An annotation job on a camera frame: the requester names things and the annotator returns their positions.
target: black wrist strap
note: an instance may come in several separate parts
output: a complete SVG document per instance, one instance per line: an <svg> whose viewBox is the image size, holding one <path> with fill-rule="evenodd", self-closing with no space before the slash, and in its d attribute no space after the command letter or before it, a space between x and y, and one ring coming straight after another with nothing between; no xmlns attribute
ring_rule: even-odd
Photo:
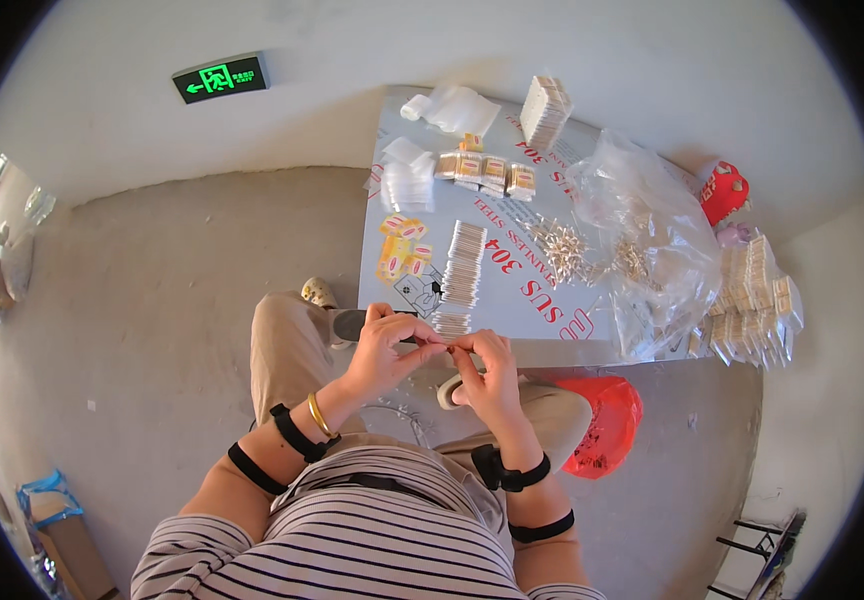
<svg viewBox="0 0 864 600"><path fill-rule="evenodd" d="M295 426L292 421L292 411L285 408L285 404L276 404L271 408L271 416L275 419L275 426L278 427L278 433L282 434L282 438L289 443L289 446L295 449L296 452L305 457L306 463L314 463L320 461L325 452L329 448L337 444L342 439L342 435L331 438L327 441L314 443L305 437L305 434Z"/></svg>
<svg viewBox="0 0 864 600"><path fill-rule="evenodd" d="M228 458L232 459L233 464L237 466L253 484L262 488L272 496L281 496L289 490L288 486L283 486L272 479L268 473L264 472L255 463L255 461L248 458L246 451L239 448L238 442L235 442L232 447L228 449Z"/></svg>
<svg viewBox="0 0 864 600"><path fill-rule="evenodd" d="M542 525L541 527L515 527L509 523L509 533L511 534L511 538L516 542L531 544L532 542L547 540L548 538L554 538L558 534L563 534L571 529L574 524L575 512L571 510L565 517L563 516L556 522Z"/></svg>
<svg viewBox="0 0 864 600"><path fill-rule="evenodd" d="M502 464L502 454L490 443L472 450L472 462L487 488L497 490L501 486L507 492L521 492L528 486L534 486L552 470L548 455L542 452L542 462L535 468L524 473L520 470L509 471Z"/></svg>

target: hand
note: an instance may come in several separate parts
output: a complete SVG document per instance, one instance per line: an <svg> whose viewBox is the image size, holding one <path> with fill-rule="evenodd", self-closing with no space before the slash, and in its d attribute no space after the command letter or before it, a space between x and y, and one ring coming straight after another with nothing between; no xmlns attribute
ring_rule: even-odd
<svg viewBox="0 0 864 600"><path fill-rule="evenodd" d="M399 355L395 344L410 336L414 336L418 349ZM368 402L393 390L428 359L444 353L444 342L424 320L395 314L385 303L370 304L352 363L340 379L355 398Z"/></svg>
<svg viewBox="0 0 864 600"><path fill-rule="evenodd" d="M518 371L509 338L483 329L452 342L450 352L462 376L462 387L452 393L452 402L468 404L496 435L522 426L525 415L518 398ZM482 376L469 353L485 363Z"/></svg>

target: concrete floor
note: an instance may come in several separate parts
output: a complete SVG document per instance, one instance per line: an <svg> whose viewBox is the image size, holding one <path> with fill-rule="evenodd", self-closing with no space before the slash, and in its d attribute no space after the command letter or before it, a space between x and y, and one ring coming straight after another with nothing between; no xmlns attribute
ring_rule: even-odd
<svg viewBox="0 0 864 600"><path fill-rule="evenodd" d="M59 468L121 590L252 421L249 325L262 295L325 277L357 297L367 172L301 168L173 181L56 210L36 235L30 296L0 327L0 486ZM337 370L351 350L338 353ZM744 502L761 376L715 360L555 375L619 375L644 417L618 470L563 475L584 560L612 598L703 598ZM430 446L480 424L438 409L429 369L366 409L370 426ZM90 411L89 402L96 410ZM695 430L690 413L698 413Z"/></svg>

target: exit sign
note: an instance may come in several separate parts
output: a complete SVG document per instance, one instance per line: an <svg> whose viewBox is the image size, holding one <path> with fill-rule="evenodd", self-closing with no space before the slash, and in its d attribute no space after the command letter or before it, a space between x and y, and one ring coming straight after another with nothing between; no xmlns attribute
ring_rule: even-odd
<svg viewBox="0 0 864 600"><path fill-rule="evenodd" d="M186 69L172 76L178 93L186 104L241 94L246 91L267 90L261 53L241 54Z"/></svg>

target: red bag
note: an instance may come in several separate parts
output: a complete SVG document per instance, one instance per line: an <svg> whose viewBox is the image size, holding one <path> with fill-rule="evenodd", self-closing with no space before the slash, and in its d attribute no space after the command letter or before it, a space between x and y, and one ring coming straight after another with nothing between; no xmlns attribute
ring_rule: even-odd
<svg viewBox="0 0 864 600"><path fill-rule="evenodd" d="M592 424L562 467L568 473L598 479L625 460L642 420L642 399L623 377L563 379L559 388L583 396L592 406Z"/></svg>

